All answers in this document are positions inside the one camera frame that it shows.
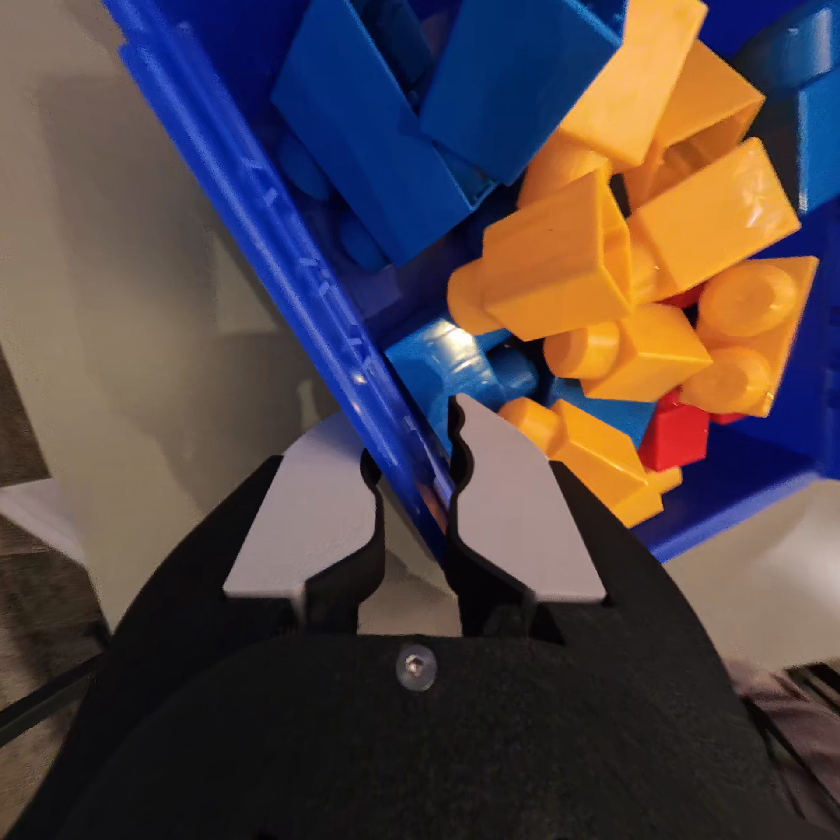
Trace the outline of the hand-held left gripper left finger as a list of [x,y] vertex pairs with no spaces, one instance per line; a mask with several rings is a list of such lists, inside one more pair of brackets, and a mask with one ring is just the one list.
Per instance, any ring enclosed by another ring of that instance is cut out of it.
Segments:
[[344,414],[310,429],[282,456],[224,593],[285,601],[299,624],[357,624],[385,574],[380,476]]

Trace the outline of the black sign easel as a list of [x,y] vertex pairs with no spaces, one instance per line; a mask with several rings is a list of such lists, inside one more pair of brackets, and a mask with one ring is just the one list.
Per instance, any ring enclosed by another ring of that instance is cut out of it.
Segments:
[[104,653],[71,668],[1,710],[1,747],[85,696]]

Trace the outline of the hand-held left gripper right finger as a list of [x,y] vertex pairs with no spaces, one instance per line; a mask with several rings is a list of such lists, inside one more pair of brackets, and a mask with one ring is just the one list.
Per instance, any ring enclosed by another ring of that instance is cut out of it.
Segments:
[[552,462],[466,394],[448,402],[454,483],[446,579],[465,631],[528,631],[542,606],[601,606],[607,592]]

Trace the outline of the blue plastic bin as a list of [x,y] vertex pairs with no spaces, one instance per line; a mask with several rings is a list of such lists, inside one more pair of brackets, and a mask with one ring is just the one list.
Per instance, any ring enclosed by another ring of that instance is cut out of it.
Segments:
[[[452,492],[444,450],[383,355],[445,307],[472,256],[458,227],[400,269],[366,276],[343,254],[339,211],[275,166],[270,90],[308,2],[105,2],[122,62],[224,220],[279,314],[350,416],[409,521],[441,559]],[[761,257],[821,260],[771,415],[711,431],[665,512],[635,528],[666,562],[817,477],[838,479],[838,200]]]

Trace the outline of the pile of orange mega blocks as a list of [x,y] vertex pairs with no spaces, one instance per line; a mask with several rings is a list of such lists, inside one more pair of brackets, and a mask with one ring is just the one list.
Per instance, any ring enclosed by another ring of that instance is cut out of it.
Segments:
[[[517,210],[448,283],[457,324],[543,342],[586,396],[766,418],[819,260],[758,258],[801,222],[762,141],[762,94],[698,39],[702,2],[627,2],[623,44],[534,155]],[[696,306],[660,301],[706,282]],[[500,413],[627,526],[664,509],[630,437],[565,401]]]

